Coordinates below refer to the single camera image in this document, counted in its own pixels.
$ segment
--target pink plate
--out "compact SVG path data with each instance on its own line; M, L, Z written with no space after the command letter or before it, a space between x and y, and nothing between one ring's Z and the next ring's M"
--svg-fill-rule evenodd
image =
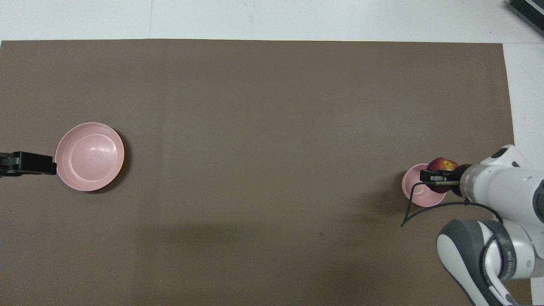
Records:
M117 176L125 159L121 137L109 126L89 122L71 129L55 154L57 173L79 191L93 191Z
M402 186L403 186L404 195L407 198L410 198L410 191L412 190L412 186L415 183L421 182L419 180L419 171L425 170L427 168L427 165L428 164L417 164L413 166L412 168L410 168L410 170L408 170L404 174ZM415 204L421 207L430 207L440 203L444 199L445 196L446 194L436 193L425 185L418 185L413 190L412 202L414 202Z

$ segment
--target brown paper mat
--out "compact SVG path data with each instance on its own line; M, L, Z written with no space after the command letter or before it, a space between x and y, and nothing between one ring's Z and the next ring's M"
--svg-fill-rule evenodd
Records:
M4 41L0 93L5 152L88 121L127 149L95 193L0 180L4 305L468 304L435 238L490 215L401 229L400 180L513 143L497 44Z

